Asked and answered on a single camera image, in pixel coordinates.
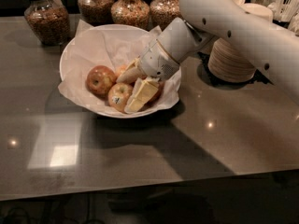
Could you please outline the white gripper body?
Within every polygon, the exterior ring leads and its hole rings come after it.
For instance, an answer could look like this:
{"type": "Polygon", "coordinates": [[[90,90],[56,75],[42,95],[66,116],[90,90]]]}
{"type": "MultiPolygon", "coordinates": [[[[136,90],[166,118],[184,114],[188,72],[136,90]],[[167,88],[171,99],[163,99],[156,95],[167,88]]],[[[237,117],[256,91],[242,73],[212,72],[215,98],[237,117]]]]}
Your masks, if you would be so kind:
{"type": "Polygon", "coordinates": [[[158,40],[151,41],[140,55],[139,67],[148,77],[160,80],[168,80],[179,70],[179,64],[167,54],[158,40]]]}

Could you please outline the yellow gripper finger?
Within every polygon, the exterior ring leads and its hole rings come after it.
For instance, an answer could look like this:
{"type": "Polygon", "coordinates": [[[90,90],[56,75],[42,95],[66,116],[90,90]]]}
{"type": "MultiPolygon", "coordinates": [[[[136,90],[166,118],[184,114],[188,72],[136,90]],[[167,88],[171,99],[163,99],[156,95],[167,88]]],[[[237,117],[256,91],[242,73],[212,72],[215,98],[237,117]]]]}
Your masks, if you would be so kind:
{"type": "Polygon", "coordinates": [[[131,84],[136,82],[139,78],[145,78],[146,75],[141,69],[140,59],[133,59],[125,68],[125,70],[118,76],[117,83],[131,84]]]}
{"type": "Polygon", "coordinates": [[[129,114],[138,112],[158,92],[158,90],[158,78],[139,78],[135,82],[133,93],[124,108],[124,111],[129,114]]]}

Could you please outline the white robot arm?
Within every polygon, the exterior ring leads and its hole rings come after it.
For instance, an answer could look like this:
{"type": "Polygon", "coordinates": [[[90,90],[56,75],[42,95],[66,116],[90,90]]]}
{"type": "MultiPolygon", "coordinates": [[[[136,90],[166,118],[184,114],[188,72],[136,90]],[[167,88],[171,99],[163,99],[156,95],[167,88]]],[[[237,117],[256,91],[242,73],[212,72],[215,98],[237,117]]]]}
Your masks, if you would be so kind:
{"type": "Polygon", "coordinates": [[[119,82],[154,77],[165,81],[188,55],[222,38],[265,77],[299,103],[299,37],[252,15],[232,0],[179,0],[174,19],[122,73],[119,82]]]}

